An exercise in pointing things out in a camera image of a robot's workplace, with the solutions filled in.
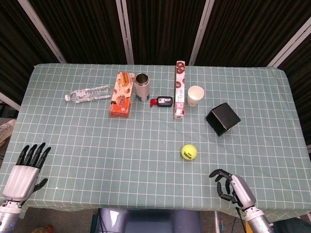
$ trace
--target shoe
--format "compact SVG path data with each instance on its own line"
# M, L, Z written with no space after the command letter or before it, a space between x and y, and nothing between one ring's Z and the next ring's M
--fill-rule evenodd
M0 147L5 143L5 140L13 133L16 120L10 120L9 122L0 125Z

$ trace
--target tennis ball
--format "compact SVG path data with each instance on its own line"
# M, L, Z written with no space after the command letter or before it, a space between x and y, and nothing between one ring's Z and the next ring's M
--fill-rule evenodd
M196 148L194 145L186 144L181 149L181 155L184 159L192 160L196 157Z

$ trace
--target black cardboard box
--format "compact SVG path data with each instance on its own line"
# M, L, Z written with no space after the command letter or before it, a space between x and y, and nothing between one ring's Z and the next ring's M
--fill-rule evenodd
M211 125L218 136L227 132L232 126L241 121L228 103L222 103L213 108L205 120Z

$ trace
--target robotic hand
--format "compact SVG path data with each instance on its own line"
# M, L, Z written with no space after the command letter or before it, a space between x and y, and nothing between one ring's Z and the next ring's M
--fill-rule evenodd
M274 233L275 231L269 225L269 222L264 215L263 211L257 209L255 206L256 198L252 191L249 189L245 180L238 175L232 175L222 169L214 170L209 177L217 176L217 192L220 198L232 203L237 203L239 207L246 213L245 220L249 223L254 233ZM219 180L225 177L225 188L228 194L222 192L222 187ZM230 196L230 184L233 188L232 196Z
M45 178L39 184L35 184L44 161L51 150L48 147L40 157L44 146L45 143L42 143L35 152L37 144L33 145L26 156L29 148L27 145L21 151L16 165L13 166L3 191L6 200L0 206L0 233L13 232L22 205L33 192L42 188L48 181Z

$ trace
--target paper cup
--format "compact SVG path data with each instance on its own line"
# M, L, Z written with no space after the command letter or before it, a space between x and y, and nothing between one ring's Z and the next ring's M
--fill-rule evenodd
M204 96L204 90L200 86L192 86L188 89L187 104L190 107L198 105Z

